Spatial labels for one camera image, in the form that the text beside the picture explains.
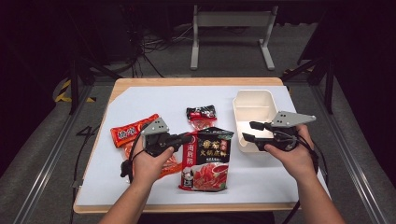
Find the person's right hand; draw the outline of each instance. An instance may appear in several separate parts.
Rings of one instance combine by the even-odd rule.
[[[152,157],[143,150],[142,137],[137,139],[134,155],[134,182],[144,183],[151,186],[160,176],[163,164],[172,156],[174,149],[169,147],[158,157]]]
[[[311,136],[309,135],[308,128],[306,125],[297,125],[298,134],[306,140],[309,146],[313,149],[314,143],[312,142]],[[293,176],[297,182],[305,181],[307,178],[316,177],[314,169],[314,163],[312,162],[309,151],[301,144],[292,151],[282,151],[279,148],[271,146],[269,144],[264,146],[275,158],[279,159],[286,170],[291,176]]]

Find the person's left hand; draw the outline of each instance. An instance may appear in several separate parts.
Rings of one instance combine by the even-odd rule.
[[[136,144],[133,156],[143,150],[142,137],[137,140]],[[173,153],[174,149],[172,147],[169,147],[157,157],[141,152],[134,158],[134,182],[151,186],[158,179],[163,165]]]

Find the white paper sheet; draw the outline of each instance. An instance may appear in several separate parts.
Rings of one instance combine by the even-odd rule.
[[[123,161],[115,148],[110,129],[159,114],[170,128],[170,134],[191,132],[186,108],[214,105],[217,127],[234,132],[227,189],[220,192],[194,192],[179,189],[180,173],[156,181],[148,204],[194,203],[290,203],[297,202],[294,179],[282,164],[266,152],[243,153],[237,146],[233,116],[233,98],[239,90],[268,90],[276,108],[296,112],[286,87],[279,86],[170,86],[132,87],[116,98],[106,112],[97,146],[92,154],[76,206],[111,205],[129,186],[120,177]],[[181,159],[182,148],[177,152]],[[318,177],[324,185],[321,174]]]

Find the white plastic container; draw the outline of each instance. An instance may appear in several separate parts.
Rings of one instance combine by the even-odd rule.
[[[251,121],[271,122],[276,116],[277,109],[271,92],[266,90],[239,91],[233,99],[233,112],[239,149],[243,152],[261,152],[254,143],[246,141],[242,133],[249,133],[256,137],[274,137],[267,130],[254,130],[249,125]]]

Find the snack package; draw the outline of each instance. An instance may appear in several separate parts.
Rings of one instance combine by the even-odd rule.
[[[134,145],[134,141],[126,143],[122,145],[122,149],[125,153],[125,157],[129,158],[129,154],[131,153],[132,146]],[[177,157],[172,155],[163,165],[163,168],[161,169],[160,177],[166,176],[166,175],[171,175],[175,174],[181,171],[181,162],[177,161]],[[132,165],[132,175],[134,175],[134,165]]]
[[[197,191],[226,189],[233,133],[210,127],[191,134],[191,143],[183,145],[179,187]]]
[[[186,115],[189,123],[195,131],[215,127],[217,120],[216,109],[213,105],[188,107]]]
[[[123,154],[125,155],[125,160],[129,158],[132,146],[134,145],[134,140],[138,134],[142,131],[144,124],[154,121],[159,117],[158,114],[153,114],[146,119],[141,119],[135,123],[131,123],[122,127],[110,129],[111,136],[113,138],[114,145],[117,148],[123,149]],[[172,155],[171,158],[166,161],[161,170],[159,178],[165,175],[175,174],[181,171],[181,162],[177,162],[177,157]]]
[[[142,131],[142,126],[145,123],[152,122],[159,117],[160,116],[158,114],[153,114],[150,117],[146,119],[141,119],[135,123],[110,129],[111,137],[113,138],[114,145],[116,147],[121,147],[126,143],[134,141],[137,135],[140,133],[140,131]]]

